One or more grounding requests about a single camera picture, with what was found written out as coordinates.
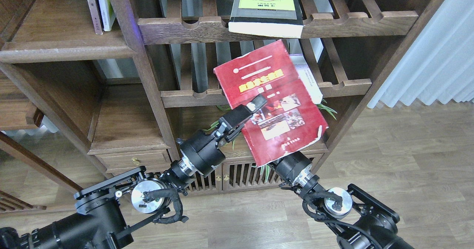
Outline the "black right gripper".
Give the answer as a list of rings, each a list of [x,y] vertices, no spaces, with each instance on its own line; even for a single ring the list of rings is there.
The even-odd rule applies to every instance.
[[[313,174],[310,172],[312,161],[301,152],[291,153],[271,163],[269,166],[277,175],[291,186],[305,186]]]

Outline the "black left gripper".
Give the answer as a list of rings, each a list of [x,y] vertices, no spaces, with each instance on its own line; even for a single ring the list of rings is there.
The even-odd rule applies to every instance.
[[[220,146],[229,143],[240,133],[252,114],[267,104],[258,94],[247,105],[237,106],[218,120],[218,126],[209,134],[196,131],[191,138],[180,143],[183,157],[176,163],[176,174],[191,177],[195,172],[208,176],[226,158]]]

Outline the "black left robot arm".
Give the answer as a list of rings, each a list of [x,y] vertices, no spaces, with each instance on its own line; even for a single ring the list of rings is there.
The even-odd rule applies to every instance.
[[[266,104],[259,94],[224,114],[211,133],[196,131],[178,141],[182,158],[156,175],[134,168],[74,195],[75,214],[22,236],[1,228],[2,249],[121,249],[133,242],[132,232],[150,222],[186,222],[180,194],[195,174],[210,175],[225,159],[220,147],[233,141],[244,124]]]

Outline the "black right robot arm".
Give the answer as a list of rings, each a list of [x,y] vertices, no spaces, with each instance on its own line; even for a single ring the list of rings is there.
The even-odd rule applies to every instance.
[[[270,163],[283,180],[280,188],[302,199],[304,212],[324,223],[342,249],[411,249],[398,236],[399,215],[354,184],[325,189],[311,172],[312,162],[295,152]]]

